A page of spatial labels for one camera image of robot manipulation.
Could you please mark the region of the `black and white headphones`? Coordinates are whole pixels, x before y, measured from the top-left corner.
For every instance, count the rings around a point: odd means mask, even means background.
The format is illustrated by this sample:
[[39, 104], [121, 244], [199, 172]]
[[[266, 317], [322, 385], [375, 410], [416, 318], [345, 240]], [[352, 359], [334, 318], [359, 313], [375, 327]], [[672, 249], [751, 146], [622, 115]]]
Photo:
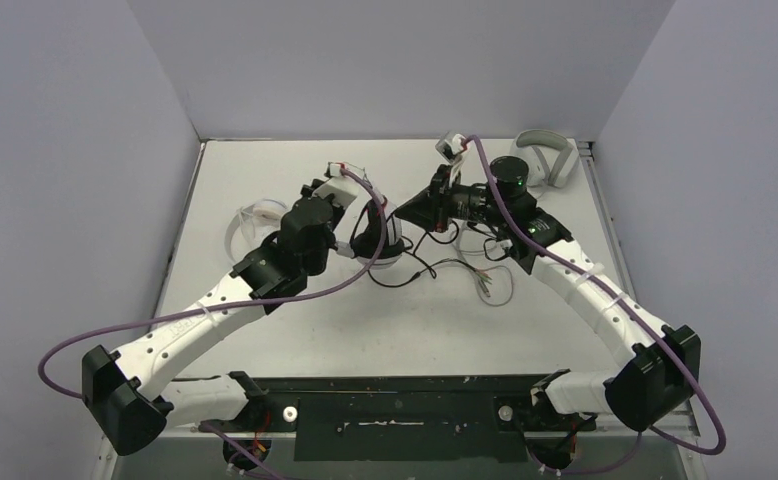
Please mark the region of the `black and white headphones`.
[[337, 251], [346, 257], [368, 263], [378, 254], [372, 264], [374, 269], [393, 266], [403, 255], [413, 253], [403, 235], [400, 220], [394, 217], [395, 205], [383, 194], [379, 202], [368, 200], [362, 208], [347, 243], [340, 243]]

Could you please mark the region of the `white wired headphones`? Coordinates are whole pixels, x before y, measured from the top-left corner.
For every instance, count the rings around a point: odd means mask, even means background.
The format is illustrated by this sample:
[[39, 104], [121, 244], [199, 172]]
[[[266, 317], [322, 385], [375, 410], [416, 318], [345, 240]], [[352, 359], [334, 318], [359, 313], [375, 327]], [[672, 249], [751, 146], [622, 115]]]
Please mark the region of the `white wired headphones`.
[[239, 207], [225, 229], [223, 244], [228, 260], [236, 263], [259, 247], [280, 228], [282, 217], [288, 210], [286, 203], [269, 198]]

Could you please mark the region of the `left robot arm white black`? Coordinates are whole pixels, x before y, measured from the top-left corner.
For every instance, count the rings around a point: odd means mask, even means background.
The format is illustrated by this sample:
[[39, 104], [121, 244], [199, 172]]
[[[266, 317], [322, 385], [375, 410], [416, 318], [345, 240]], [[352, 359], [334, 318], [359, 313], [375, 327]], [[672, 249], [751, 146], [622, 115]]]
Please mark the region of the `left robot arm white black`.
[[108, 350], [82, 358], [82, 399], [120, 456], [134, 454], [169, 427], [228, 419], [249, 430], [264, 403], [238, 375], [192, 380], [177, 376], [243, 326], [276, 310], [322, 274], [336, 244], [334, 230], [358, 194], [347, 177], [314, 180], [282, 217], [279, 229], [247, 253], [178, 320]]

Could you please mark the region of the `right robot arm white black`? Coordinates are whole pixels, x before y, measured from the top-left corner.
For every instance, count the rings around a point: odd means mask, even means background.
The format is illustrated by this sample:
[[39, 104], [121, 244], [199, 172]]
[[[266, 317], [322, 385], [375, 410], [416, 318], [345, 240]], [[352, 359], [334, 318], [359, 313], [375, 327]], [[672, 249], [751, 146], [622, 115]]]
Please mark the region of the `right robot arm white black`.
[[531, 414], [554, 428], [571, 414], [612, 414], [643, 432], [693, 394], [671, 359], [676, 354], [692, 376], [699, 372], [701, 342], [688, 326], [677, 329], [637, 306], [592, 262], [571, 233], [538, 207], [527, 191], [528, 164], [515, 156], [491, 161], [493, 185], [462, 185], [448, 165], [395, 211], [427, 232], [443, 232], [452, 220], [487, 227], [508, 242], [508, 258], [547, 285], [572, 308], [609, 350], [616, 369], [558, 370], [530, 391]]

